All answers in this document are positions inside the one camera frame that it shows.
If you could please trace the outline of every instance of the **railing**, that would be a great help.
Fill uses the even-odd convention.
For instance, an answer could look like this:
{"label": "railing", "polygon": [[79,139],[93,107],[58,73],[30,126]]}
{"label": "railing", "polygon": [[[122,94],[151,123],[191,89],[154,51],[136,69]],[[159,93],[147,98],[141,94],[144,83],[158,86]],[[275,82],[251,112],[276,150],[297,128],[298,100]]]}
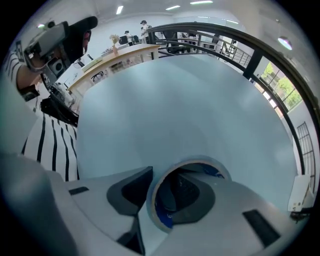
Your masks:
{"label": "railing", "polygon": [[[166,36],[166,39],[158,39],[155,38],[156,32],[162,32],[165,36],[166,34],[169,36]],[[189,33],[189,34],[195,34],[199,35],[198,40],[195,39],[189,39],[189,38],[177,38],[177,33]],[[229,42],[226,42],[216,36],[213,36],[212,33],[220,36],[225,36],[228,38],[231,38],[233,40],[236,40],[254,50],[252,56],[249,56],[249,54],[243,52],[236,46],[232,45]],[[293,139],[295,141],[300,164],[301,164],[301,173],[305,174],[305,163],[304,163],[304,157],[301,149],[301,145],[299,142],[299,138],[297,135],[297,132],[295,130],[295,127],[293,126],[287,112],[288,109],[285,106],[285,104],[282,102],[282,100],[279,98],[277,94],[275,94],[274,90],[268,86],[268,84],[261,78],[256,77],[254,75],[254,72],[260,63],[262,57],[266,57],[269,61],[274,63],[283,73],[284,75],[292,82],[292,84],[295,86],[297,91],[300,93],[302,99],[304,100],[304,103],[311,115],[317,137],[320,138],[320,110],[318,106],[317,99],[314,97],[312,91],[308,87],[307,83],[303,79],[303,77],[298,73],[298,71],[276,50],[274,50],[272,47],[264,43],[263,41],[246,34],[242,31],[217,25],[217,24],[210,24],[210,23],[200,23],[200,22],[184,22],[184,23],[174,23],[174,24],[167,24],[157,27],[152,27],[148,29],[148,35],[149,40],[151,44],[167,44],[167,47],[162,47],[159,49],[159,53],[163,54],[164,56],[161,57],[167,57],[167,56],[175,56],[180,55],[181,53],[177,53],[177,51],[171,51],[170,49],[188,49],[188,48],[194,48],[196,49],[196,53],[206,53],[209,55],[216,56],[220,59],[225,60],[226,62],[229,62],[236,68],[240,69],[243,72],[243,76],[250,80],[254,80],[256,83],[258,83],[273,99],[273,101],[277,104],[278,108],[283,114],[284,119],[286,120],[290,131],[292,133]],[[206,41],[202,41],[202,37],[208,37],[212,39],[216,39],[218,41],[222,41],[222,47],[217,43],[210,43]],[[211,45],[211,48],[203,47],[203,44]]]}
{"label": "railing", "polygon": [[306,122],[299,125],[297,128],[299,143],[302,149],[303,162],[305,166],[306,174],[310,175],[310,189],[312,193],[315,193],[316,187],[316,161],[315,161],[315,152],[312,145],[311,136]]}

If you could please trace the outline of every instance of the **white ceiling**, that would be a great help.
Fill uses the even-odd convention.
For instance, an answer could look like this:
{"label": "white ceiling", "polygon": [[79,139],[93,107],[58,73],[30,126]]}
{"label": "white ceiling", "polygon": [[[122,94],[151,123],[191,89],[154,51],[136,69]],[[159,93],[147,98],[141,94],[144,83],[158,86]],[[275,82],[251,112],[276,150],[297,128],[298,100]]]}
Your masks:
{"label": "white ceiling", "polygon": [[[191,5],[191,0],[49,0],[30,18],[23,34],[37,32],[39,23],[54,20],[56,23],[68,21],[73,24],[85,17],[98,17],[99,24],[110,20],[133,15],[174,15],[186,11],[227,10],[230,11],[245,27],[247,33],[263,40],[288,59],[292,59],[296,69],[307,76],[309,86],[320,97],[320,72],[318,60],[307,38],[294,20],[271,0],[213,0],[211,4]],[[116,15],[118,6],[124,8]],[[175,5],[181,6],[170,11],[165,10]],[[277,39],[286,36],[292,42],[292,51],[282,47]]]}

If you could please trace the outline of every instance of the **white table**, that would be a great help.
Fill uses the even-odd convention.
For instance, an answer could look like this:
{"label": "white table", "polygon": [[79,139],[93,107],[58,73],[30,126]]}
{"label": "white table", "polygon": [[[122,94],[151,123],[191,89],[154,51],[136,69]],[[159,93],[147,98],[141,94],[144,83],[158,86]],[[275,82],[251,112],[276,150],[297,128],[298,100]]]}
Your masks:
{"label": "white table", "polygon": [[159,172],[209,156],[286,213],[297,175],[293,145],[272,106],[241,74],[207,55],[141,63],[90,88],[76,152],[81,179],[145,166]]}

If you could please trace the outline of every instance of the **white device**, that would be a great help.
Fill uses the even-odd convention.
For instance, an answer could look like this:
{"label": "white device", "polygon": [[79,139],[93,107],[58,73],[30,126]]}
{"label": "white device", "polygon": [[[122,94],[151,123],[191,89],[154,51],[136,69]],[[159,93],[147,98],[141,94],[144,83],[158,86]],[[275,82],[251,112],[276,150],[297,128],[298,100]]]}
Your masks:
{"label": "white device", "polygon": [[310,175],[297,175],[294,177],[293,187],[288,203],[289,212],[301,212],[302,208],[306,208],[306,206],[304,206],[304,201],[309,192],[309,184]]}

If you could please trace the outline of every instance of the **black and white striped shirt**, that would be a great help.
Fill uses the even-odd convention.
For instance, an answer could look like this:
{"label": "black and white striped shirt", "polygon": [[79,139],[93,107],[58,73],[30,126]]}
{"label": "black and white striped shirt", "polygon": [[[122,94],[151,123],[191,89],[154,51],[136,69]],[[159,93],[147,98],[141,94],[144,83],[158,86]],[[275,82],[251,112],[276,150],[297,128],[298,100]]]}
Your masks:
{"label": "black and white striped shirt", "polygon": [[[4,60],[2,72],[5,72],[17,87],[17,74],[22,66],[15,53],[9,52]],[[38,119],[34,123],[21,153],[38,161],[48,171],[58,172],[64,181],[78,180],[77,169],[77,128],[54,117],[32,109]]]}

